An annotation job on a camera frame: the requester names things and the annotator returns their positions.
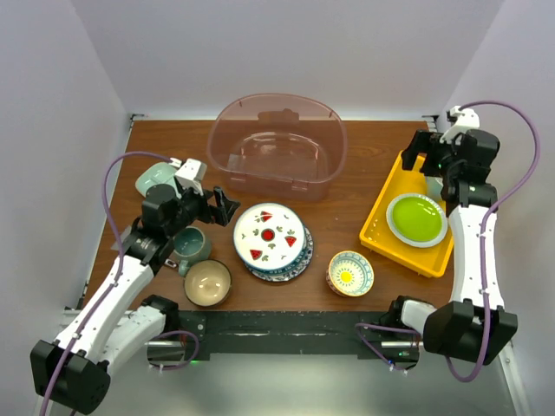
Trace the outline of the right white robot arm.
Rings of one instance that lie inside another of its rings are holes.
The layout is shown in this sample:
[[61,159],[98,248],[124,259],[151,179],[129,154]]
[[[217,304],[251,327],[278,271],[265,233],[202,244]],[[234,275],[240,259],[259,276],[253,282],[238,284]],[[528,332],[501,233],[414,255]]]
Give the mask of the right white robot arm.
[[505,310],[496,277],[498,194],[487,178],[499,149],[498,138],[479,129],[451,140],[419,130],[402,152],[403,170],[412,170],[423,154],[421,173],[442,179],[441,197],[454,238],[454,286],[440,308],[398,296],[390,304],[386,329],[398,341],[417,332],[427,352],[477,367],[489,365],[518,328],[517,316]]

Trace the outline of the watermelon plate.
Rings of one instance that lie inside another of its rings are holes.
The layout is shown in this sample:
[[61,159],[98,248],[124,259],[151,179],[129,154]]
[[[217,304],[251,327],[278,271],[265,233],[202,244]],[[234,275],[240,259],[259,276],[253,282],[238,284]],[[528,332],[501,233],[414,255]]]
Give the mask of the watermelon plate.
[[285,274],[285,273],[290,272],[291,270],[294,270],[298,266],[300,266],[302,262],[310,261],[310,259],[312,257],[313,247],[314,247],[313,237],[312,237],[309,229],[307,227],[304,227],[304,247],[301,250],[299,256],[291,264],[289,264],[289,265],[287,265],[287,266],[285,266],[281,269],[269,270],[269,271],[257,269],[254,266],[249,265],[248,263],[244,263],[244,266],[248,270],[255,270],[257,272],[260,272],[262,274],[267,274],[267,275],[270,275],[270,276]]
[[304,251],[304,223],[287,206],[253,205],[238,217],[232,241],[240,259],[250,267],[280,270],[294,263]]

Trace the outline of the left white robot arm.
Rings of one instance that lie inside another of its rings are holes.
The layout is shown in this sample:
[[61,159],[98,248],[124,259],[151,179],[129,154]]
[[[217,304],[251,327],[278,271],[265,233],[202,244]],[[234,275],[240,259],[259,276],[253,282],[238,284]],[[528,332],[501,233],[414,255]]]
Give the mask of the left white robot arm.
[[105,398],[117,364],[147,341],[181,334],[179,307],[162,296],[145,299],[131,322],[119,321],[173,253],[180,231],[194,221],[226,226],[239,206],[218,186],[196,192],[155,185],[147,191],[129,234],[116,239],[119,255],[90,302],[53,341],[40,340],[30,352],[41,414],[50,401],[91,414]]

